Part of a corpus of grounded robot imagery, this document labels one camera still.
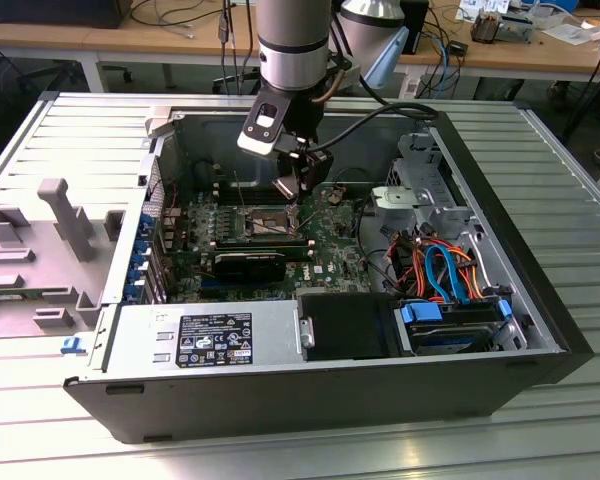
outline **motherboard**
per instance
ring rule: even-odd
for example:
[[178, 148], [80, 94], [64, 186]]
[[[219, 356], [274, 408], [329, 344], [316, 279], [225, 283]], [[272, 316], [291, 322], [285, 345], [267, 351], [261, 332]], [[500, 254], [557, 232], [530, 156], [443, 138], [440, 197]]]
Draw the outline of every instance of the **motherboard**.
[[301, 205], [267, 192], [201, 192], [162, 222], [170, 303], [288, 300], [368, 292], [354, 235], [356, 198], [326, 186]]

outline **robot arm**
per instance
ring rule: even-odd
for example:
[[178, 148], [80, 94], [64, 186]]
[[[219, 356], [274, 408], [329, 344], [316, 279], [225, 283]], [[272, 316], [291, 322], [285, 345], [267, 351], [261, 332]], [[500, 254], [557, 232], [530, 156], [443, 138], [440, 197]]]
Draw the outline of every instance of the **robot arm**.
[[[398, 0], [346, 0], [341, 9], [353, 53], [366, 63], [383, 51], [404, 18]], [[326, 179], [333, 163], [326, 149], [307, 153], [317, 141], [324, 104], [345, 72], [357, 82], [359, 71], [351, 57], [329, 50], [331, 0], [258, 0], [256, 17], [262, 88], [238, 145], [276, 159], [276, 187], [288, 199], [302, 201]]]

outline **green circuit board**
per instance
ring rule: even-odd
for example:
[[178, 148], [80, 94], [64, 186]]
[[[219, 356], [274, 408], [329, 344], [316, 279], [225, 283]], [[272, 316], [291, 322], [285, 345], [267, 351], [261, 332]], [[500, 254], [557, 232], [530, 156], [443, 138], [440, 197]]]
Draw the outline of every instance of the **green circuit board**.
[[[200, 194], [176, 211], [176, 217], [165, 222], [170, 241], [166, 256], [175, 273], [175, 287], [169, 296], [174, 303], [227, 302], [253, 300], [289, 300], [298, 293], [310, 291], [368, 292], [370, 281], [362, 256], [352, 236], [354, 199], [344, 199], [338, 205], [329, 203], [330, 188], [325, 188], [295, 207], [289, 214], [294, 229], [284, 235], [275, 247], [254, 246], [231, 249], [232, 242], [244, 245], [245, 211], [252, 216], [262, 215], [274, 221], [276, 212], [289, 212], [284, 205], [219, 205], [212, 195]], [[280, 236], [280, 227], [266, 226], [259, 234], [266, 239]], [[286, 263], [284, 280], [266, 284], [225, 285], [213, 276], [212, 259], [218, 254], [222, 239], [225, 250], [258, 251], [296, 255], [299, 261]]]

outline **side panel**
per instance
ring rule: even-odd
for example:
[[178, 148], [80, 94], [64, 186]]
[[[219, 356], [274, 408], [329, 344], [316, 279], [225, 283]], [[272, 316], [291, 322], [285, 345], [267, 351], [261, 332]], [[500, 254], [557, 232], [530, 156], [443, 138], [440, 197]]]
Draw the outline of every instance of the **side panel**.
[[320, 372], [65, 382], [124, 443], [490, 415], [564, 355]]
[[557, 383], [593, 358], [593, 350], [446, 114], [440, 115], [436, 128], [443, 153], [453, 159], [454, 173], [487, 220], [485, 228], [495, 234], [555, 341], [570, 353], [568, 362], [542, 381]]

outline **computer tower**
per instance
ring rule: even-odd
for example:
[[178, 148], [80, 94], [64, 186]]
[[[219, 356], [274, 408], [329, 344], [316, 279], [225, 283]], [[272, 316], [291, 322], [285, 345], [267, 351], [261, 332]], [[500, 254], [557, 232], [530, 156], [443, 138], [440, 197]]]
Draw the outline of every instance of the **computer tower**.
[[404, 12], [404, 26], [409, 30], [409, 37], [402, 53], [413, 55], [418, 50], [424, 20], [429, 9], [429, 0], [402, 0], [400, 7]]

